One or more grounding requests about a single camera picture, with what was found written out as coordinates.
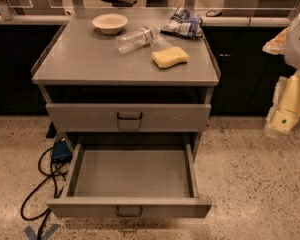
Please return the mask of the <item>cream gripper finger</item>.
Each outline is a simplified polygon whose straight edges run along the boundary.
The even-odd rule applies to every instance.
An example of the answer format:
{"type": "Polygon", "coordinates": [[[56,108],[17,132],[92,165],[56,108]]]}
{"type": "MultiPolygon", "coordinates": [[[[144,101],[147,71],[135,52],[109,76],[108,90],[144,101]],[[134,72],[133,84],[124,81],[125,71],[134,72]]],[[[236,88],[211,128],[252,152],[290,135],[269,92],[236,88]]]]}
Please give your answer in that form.
{"type": "Polygon", "coordinates": [[[262,47],[262,51],[272,55],[284,55],[288,30],[289,28],[285,28],[278,35],[268,41],[262,47]]]}

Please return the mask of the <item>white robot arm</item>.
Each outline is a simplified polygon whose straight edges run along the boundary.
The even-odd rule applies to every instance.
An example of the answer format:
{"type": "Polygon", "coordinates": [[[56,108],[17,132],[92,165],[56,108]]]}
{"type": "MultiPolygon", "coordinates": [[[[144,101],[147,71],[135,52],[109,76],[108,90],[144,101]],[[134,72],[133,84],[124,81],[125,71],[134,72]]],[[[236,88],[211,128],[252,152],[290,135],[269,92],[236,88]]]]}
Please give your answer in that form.
{"type": "Polygon", "coordinates": [[[283,55],[285,63],[296,69],[289,78],[279,78],[273,105],[266,117],[266,134],[278,137],[288,134],[300,120],[300,13],[262,50],[272,55],[283,55]]]}

